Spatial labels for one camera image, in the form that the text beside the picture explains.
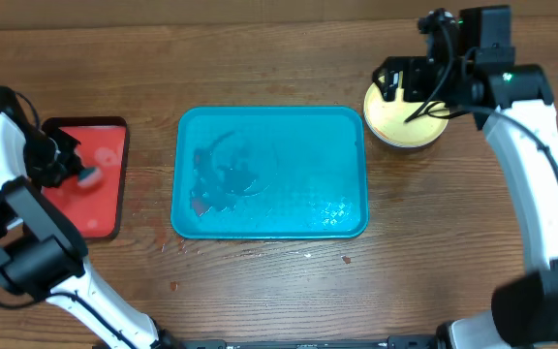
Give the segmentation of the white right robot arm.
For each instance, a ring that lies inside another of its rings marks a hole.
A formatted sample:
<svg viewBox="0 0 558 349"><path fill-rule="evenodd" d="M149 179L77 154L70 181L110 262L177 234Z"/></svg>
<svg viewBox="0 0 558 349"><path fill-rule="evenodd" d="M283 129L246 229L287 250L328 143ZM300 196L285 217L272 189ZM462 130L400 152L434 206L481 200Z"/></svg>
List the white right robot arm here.
<svg viewBox="0 0 558 349"><path fill-rule="evenodd" d="M507 5L418 21L424 56L391 56L372 75L383 113L407 126L471 114L503 170L526 272L492 294L484 313L441 325L431 348L532 348L558 344L558 129L543 69L519 65Z"/></svg>

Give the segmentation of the yellow-green plate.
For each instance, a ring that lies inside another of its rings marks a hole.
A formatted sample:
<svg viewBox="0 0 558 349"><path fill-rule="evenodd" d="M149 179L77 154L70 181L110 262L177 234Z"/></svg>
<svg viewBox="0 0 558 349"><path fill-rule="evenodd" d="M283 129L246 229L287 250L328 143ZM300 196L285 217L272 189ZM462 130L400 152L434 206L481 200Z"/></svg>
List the yellow-green plate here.
<svg viewBox="0 0 558 349"><path fill-rule="evenodd" d="M420 148L436 141L448 125L446 119L422 116L405 123L420 103L406 102L404 90L395 90L395 99L390 102L383 96L375 83L368 88L363 103L365 121L372 133L391 146L398 148Z"/></svg>

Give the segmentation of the orange and green sponge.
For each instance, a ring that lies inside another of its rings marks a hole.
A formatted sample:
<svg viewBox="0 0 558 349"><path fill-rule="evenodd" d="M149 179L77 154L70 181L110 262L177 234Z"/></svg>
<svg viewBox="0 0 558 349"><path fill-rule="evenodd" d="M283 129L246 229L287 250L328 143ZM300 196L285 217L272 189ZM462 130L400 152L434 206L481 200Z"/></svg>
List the orange and green sponge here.
<svg viewBox="0 0 558 349"><path fill-rule="evenodd" d="M103 172L98 167L84 168L77 174L77 186L89 189L98 185L103 179Z"/></svg>

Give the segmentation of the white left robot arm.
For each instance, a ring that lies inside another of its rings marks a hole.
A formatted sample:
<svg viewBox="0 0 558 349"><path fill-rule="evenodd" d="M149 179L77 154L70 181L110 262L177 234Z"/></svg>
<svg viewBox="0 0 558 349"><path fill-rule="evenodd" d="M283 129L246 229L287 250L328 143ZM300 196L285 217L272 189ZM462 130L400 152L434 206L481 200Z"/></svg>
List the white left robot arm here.
<svg viewBox="0 0 558 349"><path fill-rule="evenodd" d="M58 306L107 348L176 348L167 330L124 301L93 268L73 222L42 193L98 170L82 163L79 142L27 118L26 97L0 85L0 308Z"/></svg>

